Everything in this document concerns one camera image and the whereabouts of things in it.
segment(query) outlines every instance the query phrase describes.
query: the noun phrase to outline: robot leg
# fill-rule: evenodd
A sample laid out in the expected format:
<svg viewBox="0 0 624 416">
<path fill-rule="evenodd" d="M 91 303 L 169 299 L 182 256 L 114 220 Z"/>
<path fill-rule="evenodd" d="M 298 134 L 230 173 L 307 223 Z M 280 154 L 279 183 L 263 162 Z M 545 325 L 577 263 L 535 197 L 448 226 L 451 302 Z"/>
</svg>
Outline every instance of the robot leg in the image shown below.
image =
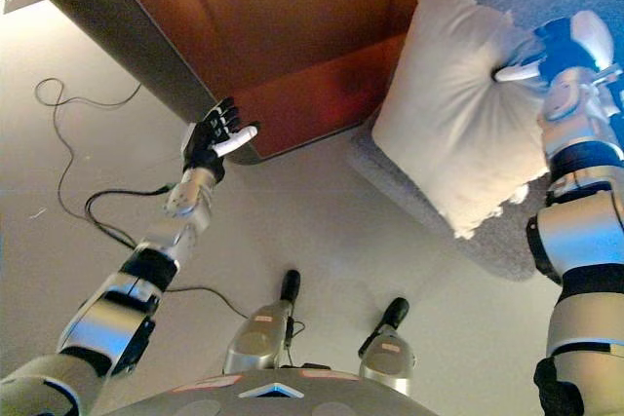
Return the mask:
<svg viewBox="0 0 624 416">
<path fill-rule="evenodd" d="M 289 270 L 282 281 L 280 299 L 255 311 L 236 333 L 227 349 L 223 373 L 279 367 L 285 346 L 293 337 L 291 315 L 299 284 L 299 273 Z"/>
<path fill-rule="evenodd" d="M 392 301 L 358 352 L 362 359 L 361 377 L 375 380 L 406 396 L 410 394 L 415 360 L 410 345 L 399 336 L 397 327 L 409 309 L 410 303 L 402 297 Z"/>
</svg>

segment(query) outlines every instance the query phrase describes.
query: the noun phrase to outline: black arm joint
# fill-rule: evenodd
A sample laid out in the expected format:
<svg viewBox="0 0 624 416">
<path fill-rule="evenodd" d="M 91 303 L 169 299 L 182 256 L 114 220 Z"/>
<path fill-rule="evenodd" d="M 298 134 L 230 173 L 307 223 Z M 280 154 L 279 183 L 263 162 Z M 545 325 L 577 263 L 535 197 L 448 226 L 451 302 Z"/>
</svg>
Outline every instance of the black arm joint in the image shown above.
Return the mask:
<svg viewBox="0 0 624 416">
<path fill-rule="evenodd" d="M 177 266 L 164 253 L 144 248 L 135 250 L 119 271 L 146 280 L 165 291 L 177 273 Z"/>
<path fill-rule="evenodd" d="M 570 145 L 557 153 L 550 162 L 551 181 L 566 174 L 595 166 L 622 168 L 622 161 L 615 150 L 601 141 L 583 141 Z"/>
<path fill-rule="evenodd" d="M 563 285 L 558 302 L 577 294 L 592 292 L 624 294 L 624 265 L 605 263 L 573 268 L 564 273 Z"/>
</svg>

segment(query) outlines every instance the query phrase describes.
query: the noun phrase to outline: gray floor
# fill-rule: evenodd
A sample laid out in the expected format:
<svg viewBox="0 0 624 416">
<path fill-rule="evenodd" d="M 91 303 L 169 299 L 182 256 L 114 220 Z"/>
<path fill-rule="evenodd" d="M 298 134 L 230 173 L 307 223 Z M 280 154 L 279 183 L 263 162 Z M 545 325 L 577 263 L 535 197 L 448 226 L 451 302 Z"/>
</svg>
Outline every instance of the gray floor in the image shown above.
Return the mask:
<svg viewBox="0 0 624 416">
<path fill-rule="evenodd" d="M 0 20 L 2 375 L 54 350 L 75 308 L 127 252 L 55 200 L 67 160 L 51 110 L 33 86 L 55 75 L 70 95 L 115 100 L 134 80 L 48 2 Z M 141 91 L 115 111 L 68 106 L 61 118 L 77 161 L 68 202 L 124 186 L 156 188 L 179 177 L 184 124 Z M 228 166 L 214 220 L 176 284 L 216 286 L 250 312 L 278 293 L 296 267 L 297 363 L 357 371 L 356 351 L 396 295 L 411 312 L 402 327 L 417 356 L 413 397 L 441 415 L 541 414 L 532 385 L 558 289 L 492 277 L 429 236 L 344 162 L 349 133 L 256 167 Z M 160 201 L 107 200 L 104 219 L 140 235 Z M 136 373 L 106 389 L 97 413 L 220 371 L 241 320 L 208 293 L 171 296 Z"/>
</svg>

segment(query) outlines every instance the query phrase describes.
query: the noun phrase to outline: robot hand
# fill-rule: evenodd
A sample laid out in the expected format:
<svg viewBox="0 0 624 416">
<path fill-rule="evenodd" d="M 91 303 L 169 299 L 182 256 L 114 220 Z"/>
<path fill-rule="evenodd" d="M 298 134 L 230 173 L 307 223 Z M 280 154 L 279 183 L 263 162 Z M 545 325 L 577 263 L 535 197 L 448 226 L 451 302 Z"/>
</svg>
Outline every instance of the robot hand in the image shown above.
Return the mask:
<svg viewBox="0 0 624 416">
<path fill-rule="evenodd" d="M 592 11 L 549 21 L 534 33 L 544 45 L 542 54 L 529 58 L 527 63 L 499 70 L 496 81 L 511 82 L 541 76 L 550 83 L 571 67 L 603 72 L 613 64 L 613 39 L 606 24 Z"/>
<path fill-rule="evenodd" d="M 257 123 L 236 131 L 240 122 L 234 100 L 227 97 L 201 122 L 191 124 L 181 148 L 184 170 L 205 168 L 220 182 L 224 176 L 223 157 L 257 135 Z"/>
</svg>

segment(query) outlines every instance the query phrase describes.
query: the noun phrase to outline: white fingertip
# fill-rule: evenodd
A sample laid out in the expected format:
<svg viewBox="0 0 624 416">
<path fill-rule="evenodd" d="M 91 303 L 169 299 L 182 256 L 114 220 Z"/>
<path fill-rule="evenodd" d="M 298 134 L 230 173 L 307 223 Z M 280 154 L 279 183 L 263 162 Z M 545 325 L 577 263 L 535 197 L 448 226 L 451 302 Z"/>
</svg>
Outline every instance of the white fingertip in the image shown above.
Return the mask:
<svg viewBox="0 0 624 416">
<path fill-rule="evenodd" d="M 514 82 L 534 77 L 539 77 L 539 61 L 501 68 L 494 75 L 497 82 Z"/>
<path fill-rule="evenodd" d="M 248 126 L 244 129 L 240 129 L 238 132 L 232 133 L 229 140 L 219 143 L 213 147 L 213 150 L 220 158 L 239 149 L 245 143 L 250 141 L 257 135 L 257 128 L 254 126 Z"/>
</svg>

